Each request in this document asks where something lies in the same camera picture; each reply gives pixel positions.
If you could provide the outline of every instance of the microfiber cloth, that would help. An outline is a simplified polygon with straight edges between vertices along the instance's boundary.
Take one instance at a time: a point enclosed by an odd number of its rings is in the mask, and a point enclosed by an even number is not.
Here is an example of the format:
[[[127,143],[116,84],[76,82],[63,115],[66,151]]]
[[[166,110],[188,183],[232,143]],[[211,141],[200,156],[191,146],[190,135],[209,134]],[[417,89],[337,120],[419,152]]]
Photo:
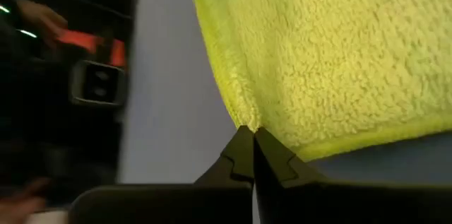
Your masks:
[[[452,0],[194,0],[234,123],[303,160],[452,128]]]

